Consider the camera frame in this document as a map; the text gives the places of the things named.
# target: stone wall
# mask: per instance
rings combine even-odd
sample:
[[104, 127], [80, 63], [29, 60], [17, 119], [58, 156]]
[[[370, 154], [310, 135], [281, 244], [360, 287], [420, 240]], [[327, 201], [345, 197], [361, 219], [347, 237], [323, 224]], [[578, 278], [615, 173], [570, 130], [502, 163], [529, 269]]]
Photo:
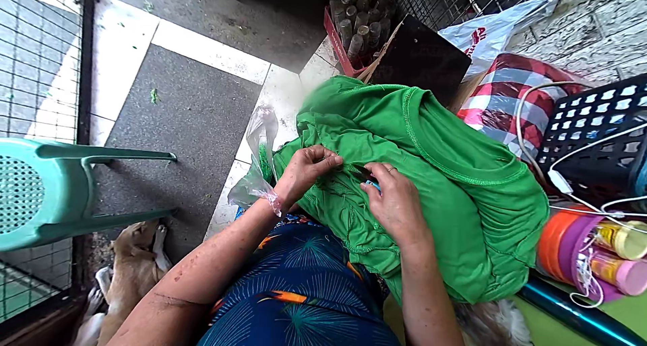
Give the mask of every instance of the stone wall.
[[647, 73], [647, 0], [560, 0], [508, 50], [598, 83]]

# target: forearm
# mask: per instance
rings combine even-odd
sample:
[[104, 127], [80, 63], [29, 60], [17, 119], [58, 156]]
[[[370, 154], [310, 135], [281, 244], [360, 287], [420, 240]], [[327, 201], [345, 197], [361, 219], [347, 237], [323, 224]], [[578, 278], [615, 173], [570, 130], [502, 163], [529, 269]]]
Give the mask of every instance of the forearm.
[[407, 341], [414, 346], [463, 345], [454, 309], [442, 284], [431, 231], [400, 246], [402, 316]]
[[279, 218], [258, 200], [178, 262], [133, 309], [110, 345], [178, 345], [224, 292]]

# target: blue patterned dress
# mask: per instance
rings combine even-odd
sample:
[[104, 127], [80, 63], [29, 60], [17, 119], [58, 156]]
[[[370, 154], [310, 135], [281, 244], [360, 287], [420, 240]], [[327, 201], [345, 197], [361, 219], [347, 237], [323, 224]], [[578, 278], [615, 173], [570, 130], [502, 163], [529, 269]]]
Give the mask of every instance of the blue patterned dress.
[[288, 214], [215, 303], [198, 345], [396, 346], [385, 289], [327, 227]]

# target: black metal frame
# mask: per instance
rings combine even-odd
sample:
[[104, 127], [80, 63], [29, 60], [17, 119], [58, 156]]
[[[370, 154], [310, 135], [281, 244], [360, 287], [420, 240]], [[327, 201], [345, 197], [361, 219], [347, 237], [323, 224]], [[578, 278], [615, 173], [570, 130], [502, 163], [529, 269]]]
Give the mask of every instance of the black metal frame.
[[[76, 143], [84, 145], [90, 144], [95, 2], [96, 0], [84, 0], [83, 5]], [[84, 242], [85, 236], [77, 236], [72, 240], [71, 287], [0, 323], [0, 342], [17, 334], [35, 321], [69, 305], [84, 292]]]

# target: clear plastic bag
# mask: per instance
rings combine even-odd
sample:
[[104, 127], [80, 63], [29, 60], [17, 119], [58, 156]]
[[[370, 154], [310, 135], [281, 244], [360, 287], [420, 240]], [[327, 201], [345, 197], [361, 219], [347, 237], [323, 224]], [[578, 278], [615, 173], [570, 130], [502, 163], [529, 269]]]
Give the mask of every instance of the clear plastic bag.
[[252, 166], [249, 172], [231, 189], [227, 199], [231, 205], [249, 208], [258, 198], [267, 199], [274, 213], [281, 216], [281, 206], [274, 189], [263, 179], [261, 155], [267, 155], [267, 164], [276, 177], [272, 160], [272, 147], [278, 132], [278, 121], [274, 109], [259, 106], [252, 113], [252, 118], [245, 130], [245, 138], [252, 149]]
[[529, 0], [496, 14], [443, 28], [438, 34], [472, 58], [465, 74], [467, 79], [487, 70], [515, 33], [550, 16], [556, 5], [557, 0]]
[[[473, 129], [506, 144], [510, 151], [526, 161], [528, 159], [522, 155], [515, 122], [516, 109], [524, 93], [534, 86], [555, 82], [591, 85], [571, 72], [512, 53], [499, 54], [485, 72], [472, 79], [475, 80], [470, 84], [474, 87], [473, 91], [456, 115]], [[526, 97], [520, 127], [522, 144], [533, 158], [544, 140], [555, 102], [585, 89], [579, 84], [564, 84], [537, 89]]]

